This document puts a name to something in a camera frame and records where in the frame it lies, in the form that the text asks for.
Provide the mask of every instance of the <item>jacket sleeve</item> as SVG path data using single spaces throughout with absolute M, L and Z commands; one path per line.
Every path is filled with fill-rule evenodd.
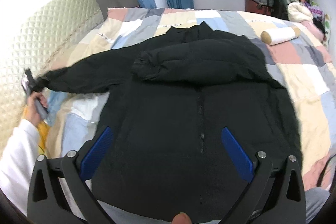
M 101 93 L 122 83 L 139 51 L 139 44 L 93 54 L 71 67 L 49 71 L 37 78 L 34 91 L 44 87 L 70 93 Z

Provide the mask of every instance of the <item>quilted headboard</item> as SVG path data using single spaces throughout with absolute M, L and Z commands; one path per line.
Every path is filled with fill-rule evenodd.
M 20 85 L 25 68 L 36 76 L 103 21 L 96 0 L 52 0 L 29 17 L 5 44 L 0 60 L 0 155 L 24 106 Z

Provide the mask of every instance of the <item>patchwork quilt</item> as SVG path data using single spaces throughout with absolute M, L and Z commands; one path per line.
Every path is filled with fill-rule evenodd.
M 205 21 L 212 29 L 247 36 L 265 55 L 274 79 L 291 96 L 300 124 L 303 152 L 302 175 L 305 190 L 316 186 L 327 160 L 336 154 L 336 69 L 327 50 L 299 23 L 270 16 L 220 10 L 110 9 L 99 30 L 91 31 L 54 69 L 71 66 L 91 54 L 131 46 L 164 34 L 170 27 L 185 28 Z M 269 46 L 260 40 L 269 28 L 298 26 L 301 35 L 291 41 Z M 70 95 L 51 92 L 52 125 L 47 138 L 50 157 L 78 150 L 93 137 L 108 94 Z M 330 162 L 322 187 L 332 180 L 335 163 Z

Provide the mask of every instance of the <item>black jacket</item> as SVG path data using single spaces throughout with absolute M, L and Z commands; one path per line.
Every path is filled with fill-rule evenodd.
M 131 213 L 221 219 L 247 185 L 221 143 L 224 127 L 275 166 L 290 154 L 301 163 L 294 109 L 261 50 L 205 23 L 94 54 L 46 73 L 38 85 L 110 92 L 98 127 L 110 126 L 115 139 L 92 191 Z

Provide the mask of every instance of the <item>jacket cuff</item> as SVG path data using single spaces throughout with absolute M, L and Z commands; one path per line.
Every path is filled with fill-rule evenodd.
M 39 136 L 39 132 L 38 132 L 37 128 L 31 122 L 29 122 L 26 119 L 21 120 L 18 128 L 25 131 L 26 133 L 28 133 L 32 137 Z

